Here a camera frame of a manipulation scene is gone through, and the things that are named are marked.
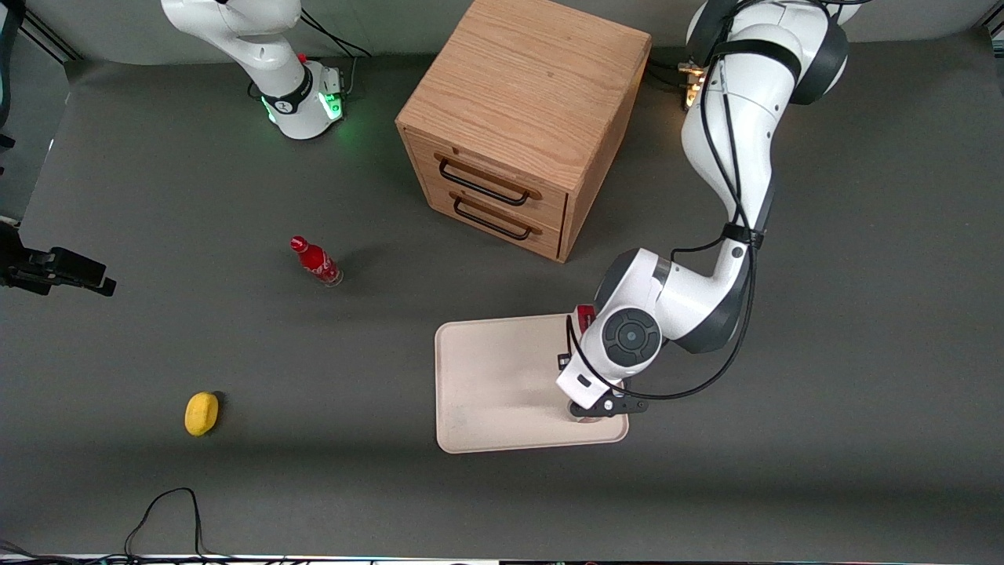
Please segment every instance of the cable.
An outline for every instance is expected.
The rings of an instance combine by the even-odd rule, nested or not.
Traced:
[[[743,207],[742,199],[740,198],[740,191],[742,190],[742,182],[739,176],[739,160],[737,157],[735,133],[732,127],[732,112],[729,106],[728,94],[725,93],[724,74],[721,72],[721,70],[719,71],[719,77],[721,80],[723,80],[722,102],[725,107],[725,122],[729,135],[729,146],[732,157],[733,176],[735,178],[735,185],[733,185],[732,180],[729,179],[729,175],[726,172],[725,165],[722,163],[721,156],[718,153],[718,148],[715,145],[714,137],[711,134],[711,128],[708,125],[708,113],[707,113],[708,90],[710,89],[710,86],[712,84],[715,84],[715,81],[711,80],[711,76],[714,75],[715,67],[719,64],[722,58],[724,57],[719,56],[713,58],[708,67],[708,72],[706,76],[709,77],[708,78],[709,81],[708,83],[705,84],[705,87],[701,88],[701,104],[700,104],[701,121],[704,126],[704,134],[705,134],[705,139],[708,143],[708,148],[711,150],[712,156],[715,159],[715,164],[718,166],[719,173],[722,175],[722,179],[725,182],[726,187],[729,189],[729,193],[731,194],[733,202],[735,203],[736,206],[736,213],[733,216],[733,222],[735,222],[736,219],[738,219],[735,216],[738,216],[739,218],[742,218],[743,226],[749,228],[750,227],[749,218],[746,215],[746,210]],[[708,249],[717,245],[724,239],[725,239],[724,236],[719,236],[719,238],[714,242],[702,245],[700,247],[693,247],[691,248],[691,250],[698,251],[698,250]],[[675,253],[687,252],[687,251],[689,250],[674,249],[670,255],[671,260]],[[732,364],[735,362],[736,357],[739,355],[740,349],[742,349],[743,342],[745,342],[746,340],[746,333],[749,330],[749,323],[753,314],[753,299],[756,294],[756,247],[754,247],[752,244],[747,244],[746,253],[749,257],[748,258],[749,267],[746,272],[746,285],[748,286],[748,289],[746,290],[746,307],[744,309],[742,325],[739,327],[739,334],[736,336],[736,343],[732,347],[732,352],[729,354],[729,357],[726,358],[725,363],[722,364],[722,367],[714,375],[712,375],[711,378],[709,378],[708,380],[704,381],[703,383],[699,384],[696,387],[684,390],[682,392],[676,392],[673,394],[649,394],[643,392],[636,392],[616,386],[610,381],[606,380],[602,375],[600,375],[599,372],[592,367],[592,364],[589,363],[589,360],[585,357],[585,354],[582,352],[582,348],[578,344],[578,340],[575,339],[574,335],[575,332],[572,328],[570,316],[565,319],[565,331],[568,334],[568,339],[571,340],[572,345],[575,347],[575,352],[578,353],[578,356],[582,360],[582,363],[589,370],[589,372],[592,373],[592,376],[596,377],[600,382],[609,387],[611,390],[614,390],[616,392],[635,398],[641,398],[644,400],[677,400],[680,398],[686,398],[688,396],[697,394],[702,390],[708,388],[709,386],[713,385],[716,381],[718,381],[718,379],[722,378],[722,376],[729,370],[730,367],[732,367]]]
[[[677,65],[670,64],[670,63],[667,63],[667,62],[660,62],[660,61],[658,61],[658,60],[656,60],[656,59],[654,59],[652,57],[649,57],[649,64],[652,65],[652,66],[655,66],[657,68],[665,68],[666,70],[677,70],[677,71],[679,71],[679,68],[677,68]]]
[[[348,71],[348,87],[345,88],[345,95],[352,93],[355,87],[355,64],[359,62],[359,57],[352,57],[352,69]]]
[[[177,489],[171,489],[170,491],[165,491],[160,495],[158,495],[153,501],[151,501],[150,505],[147,507],[147,511],[143,513],[143,518],[140,519],[140,523],[136,525],[136,528],[133,528],[133,531],[130,532],[128,536],[126,536],[126,542],[122,544],[123,554],[126,554],[129,557],[133,557],[134,555],[133,538],[135,538],[137,533],[139,533],[140,530],[142,530],[143,527],[147,524],[147,519],[150,518],[150,513],[154,510],[154,507],[157,506],[157,503],[164,497],[167,497],[168,495],[173,495],[174,493],[182,493],[182,492],[188,493],[189,497],[192,498],[192,510],[195,512],[195,554],[198,555],[199,557],[202,557],[203,559],[207,559],[206,558],[207,553],[210,554],[214,553],[206,548],[206,544],[202,540],[202,515],[199,514],[199,501],[198,499],[196,499],[195,491],[189,489],[188,487],[179,487]]]
[[[327,35],[328,37],[330,37],[331,40],[334,41],[335,43],[337,43],[338,46],[341,47],[343,50],[345,50],[346,53],[348,52],[348,49],[346,49],[345,46],[348,46],[348,47],[351,47],[351,48],[355,49],[356,51],[359,51],[360,53],[364,54],[367,57],[373,56],[372,53],[370,53],[369,51],[363,49],[362,47],[359,47],[358,45],[356,45],[354,43],[350,43],[348,41],[345,41],[344,39],[342,39],[342,38],[340,38],[340,37],[332,34],[331,32],[329,32],[327,29],[324,28],[323,25],[320,24],[320,22],[317,21],[316,18],[314,18],[313,16],[310,15],[310,12],[308,12],[306,10],[303,10],[303,21],[307,25],[309,25],[310,27],[312,27],[312,28],[316,29],[317,31],[323,33],[324,35]]]

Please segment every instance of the red bottle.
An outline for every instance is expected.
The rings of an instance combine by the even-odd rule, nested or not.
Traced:
[[[307,243],[307,240],[299,235],[289,240],[289,246],[299,255],[303,268],[312,272],[325,287],[334,287],[341,282],[341,269],[334,264],[324,249]]]

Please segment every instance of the gray backdrop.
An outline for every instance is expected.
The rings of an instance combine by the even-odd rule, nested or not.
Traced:
[[[236,65],[78,66],[23,231],[106,262],[119,290],[0,293],[0,534],[114,551],[186,485],[230,553],[1000,563],[987,41],[855,44],[831,95],[788,109],[725,379],[619,444],[472,456],[435,443],[441,324],[565,312],[624,249],[718,233],[675,94],[642,88],[560,265],[425,204],[393,118],[429,57],[362,61],[346,119],[304,143]],[[341,261],[341,287],[300,269],[294,233]],[[679,390],[721,362],[667,351],[637,385]],[[194,440],[182,414],[204,389],[228,406]],[[184,499],[149,528],[139,551],[191,551]]]
[[[929,39],[977,23],[996,0],[877,0],[847,23],[852,41]],[[702,0],[561,0],[573,8],[682,45]],[[332,33],[378,53],[435,53],[471,0],[303,0]],[[226,61],[175,29],[158,0],[31,0],[29,7],[87,58],[136,64]],[[286,34],[297,50],[337,54],[324,36],[299,24]]]

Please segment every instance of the black cable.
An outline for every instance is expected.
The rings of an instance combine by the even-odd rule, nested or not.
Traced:
[[[705,243],[704,245],[699,245],[697,247],[677,247],[676,249],[670,251],[670,262],[675,262],[677,260],[676,259],[677,253],[696,253],[698,251],[705,251],[721,243],[722,239],[725,239],[724,235],[719,235],[718,239],[715,239],[710,243]]]
[[[344,43],[341,42],[341,39],[339,39],[338,37],[336,37],[334,35],[331,35],[327,31],[325,31],[323,28],[321,28],[319,26],[319,24],[311,23],[306,18],[303,19],[303,23],[305,23],[308,26],[312,27],[313,29],[315,29],[315,30],[323,33],[324,35],[327,35],[328,37],[330,37],[331,40],[334,41],[334,44],[337,45],[338,47],[340,47],[342,51],[344,51],[345,56],[348,56],[348,57],[351,57],[351,58],[355,58],[355,55],[353,55],[352,52],[348,50],[348,47]]]
[[[729,354],[729,357],[725,360],[725,363],[722,365],[722,368],[719,369],[718,372],[716,372],[710,379],[704,381],[698,386],[687,389],[683,392],[676,392],[673,394],[648,394],[644,392],[636,392],[634,390],[628,390],[626,388],[621,388],[619,386],[616,386],[615,384],[603,378],[602,375],[600,375],[595,369],[593,369],[592,365],[589,363],[589,360],[585,358],[585,354],[582,353],[582,348],[578,345],[578,340],[575,339],[574,335],[575,332],[572,329],[571,317],[569,316],[566,319],[565,329],[569,335],[569,338],[571,339],[572,345],[575,346],[575,352],[578,353],[578,357],[582,360],[582,363],[585,365],[585,367],[589,369],[589,372],[592,373],[592,376],[599,379],[599,382],[610,387],[610,389],[619,392],[621,394],[625,394],[628,396],[641,398],[643,400],[679,400],[680,398],[686,398],[688,396],[693,396],[701,392],[702,390],[715,384],[715,381],[722,378],[722,375],[724,375],[729,370],[729,368],[732,367],[732,363],[735,362],[736,357],[739,355],[739,350],[743,347],[743,342],[746,340],[746,331],[749,329],[750,315],[753,313],[753,291],[754,291],[754,286],[756,285],[756,260],[753,258],[755,256],[754,254],[755,251],[753,250],[753,247],[750,247],[749,251],[750,270],[749,274],[747,275],[747,280],[749,280],[749,286],[750,286],[748,291],[749,295],[747,295],[746,297],[746,311],[744,314],[745,318],[743,320],[742,326],[740,326],[739,328],[739,335],[736,336],[736,345],[732,347],[732,353]]]
[[[157,506],[157,503],[164,497],[167,497],[168,495],[173,495],[175,493],[182,493],[182,492],[188,493],[189,497],[192,498],[192,510],[195,513],[195,554],[198,555],[199,557],[202,557],[203,559],[208,560],[206,554],[208,553],[211,554],[213,552],[209,551],[206,548],[206,544],[202,540],[202,515],[199,513],[199,501],[198,499],[196,499],[195,491],[189,489],[188,487],[179,487],[177,489],[171,489],[170,491],[165,491],[160,495],[158,495],[153,501],[151,501],[150,505],[147,507],[147,511],[143,513],[143,518],[140,519],[140,523],[136,525],[136,528],[133,528],[133,531],[130,532],[128,536],[126,536],[126,542],[122,544],[123,554],[126,554],[130,558],[134,557],[135,554],[133,553],[133,538],[135,538],[137,533],[139,533],[140,530],[142,530],[143,527],[147,524],[147,520],[150,518],[150,513],[153,512],[154,507]]]
[[[730,29],[731,29],[731,22],[728,24],[727,29],[723,30],[723,35],[728,33]],[[715,67],[718,65],[721,58],[722,57],[715,57],[712,59],[708,67],[708,72],[706,73],[708,80],[710,80],[710,77],[713,76]],[[736,215],[742,218],[743,226],[750,228],[751,226],[749,218],[746,215],[746,210],[743,207],[742,199],[740,198],[739,191],[742,190],[742,183],[739,176],[739,160],[737,158],[735,133],[732,127],[732,113],[729,107],[728,94],[725,93],[724,84],[722,89],[722,101],[725,106],[725,122],[729,135],[729,146],[731,150],[733,174],[736,181],[735,185],[733,185],[732,180],[729,179],[729,175],[726,172],[725,165],[722,163],[721,156],[718,153],[718,148],[715,145],[714,137],[711,134],[711,128],[708,125],[708,113],[707,113],[708,90],[710,89],[709,87],[714,83],[715,82],[713,81],[709,81],[704,85],[704,87],[701,88],[701,104],[700,104],[701,121],[702,125],[704,126],[705,139],[707,140],[708,147],[711,150],[712,156],[715,159],[715,164],[718,166],[719,173],[722,175],[722,179],[725,182],[726,187],[729,189],[729,193],[731,194],[733,202],[735,203]],[[725,237],[719,236],[719,238],[712,243],[702,245],[701,247],[694,247],[692,249],[693,250],[708,249],[713,247],[714,245],[717,245],[724,239]],[[685,251],[686,251],[685,249],[674,249],[673,253],[671,253],[671,260],[674,253],[685,252]],[[609,387],[611,390],[614,390],[616,392],[635,398],[641,398],[644,400],[677,400],[680,398],[686,398],[688,396],[692,396],[708,388],[709,386],[713,385],[716,381],[718,381],[718,379],[720,379],[729,370],[729,368],[732,367],[732,364],[735,362],[736,357],[739,355],[739,351],[742,349],[743,342],[746,340],[746,333],[749,330],[749,323],[753,314],[753,300],[756,294],[756,247],[754,247],[752,244],[747,244],[746,252],[748,255],[748,264],[749,264],[748,270],[746,272],[746,285],[748,285],[749,288],[746,290],[746,308],[743,314],[742,324],[739,327],[739,334],[736,336],[736,343],[732,347],[732,352],[729,354],[729,357],[726,358],[725,363],[722,364],[722,367],[717,372],[715,372],[715,374],[712,375],[711,378],[704,381],[700,385],[673,394],[642,393],[642,392],[628,390],[625,388],[614,385],[610,381],[603,378],[603,376],[600,375],[599,372],[592,367],[592,365],[589,363],[589,360],[586,359],[585,354],[582,352],[582,349],[578,344],[578,340],[575,339],[574,330],[572,328],[572,323],[571,323],[571,317],[569,316],[565,319],[565,331],[568,334],[568,339],[571,340],[572,345],[575,347],[575,352],[578,353],[579,358],[582,359],[582,363],[586,366],[587,369],[589,369],[589,372],[592,373],[592,376],[596,377],[600,382]]]
[[[684,89],[684,86],[680,82],[674,82],[673,80],[670,80],[669,78],[666,78],[665,76],[660,76],[655,70],[653,70],[651,68],[647,67],[645,69],[645,73],[648,74],[649,76],[652,76],[656,80],[659,80],[663,84],[666,84],[668,86],[673,86],[674,88],[677,88],[678,90],[679,89]]]
[[[680,68],[675,64],[670,64],[666,62],[660,62],[652,57],[649,57],[649,64],[657,68],[665,68],[666,70],[676,70],[679,71]]]
[[[332,34],[331,32],[329,32],[327,29],[324,28],[323,25],[320,24],[319,21],[317,21],[317,18],[315,18],[315,17],[313,17],[313,16],[310,15],[310,12],[308,12],[306,10],[303,10],[303,16],[304,16],[304,22],[306,22],[307,25],[309,25],[310,27],[312,27],[312,28],[316,29],[317,31],[323,33],[324,35],[327,35],[328,37],[330,37],[331,40],[334,41],[335,43],[338,43],[339,46],[342,47],[342,49],[345,48],[344,46],[341,45],[342,43],[344,43],[345,45],[347,45],[347,46],[355,49],[356,51],[364,54],[367,57],[373,56],[372,53],[370,53],[369,51],[363,49],[362,47],[359,47],[358,45],[356,45],[354,43],[350,43],[350,42],[348,42],[348,41],[346,41],[346,40],[344,40],[344,39],[342,39],[342,38],[340,38],[340,37]]]

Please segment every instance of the wooden drawer cabinet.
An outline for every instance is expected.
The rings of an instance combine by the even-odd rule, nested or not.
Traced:
[[[547,0],[475,0],[397,119],[430,206],[564,262],[650,45]]]

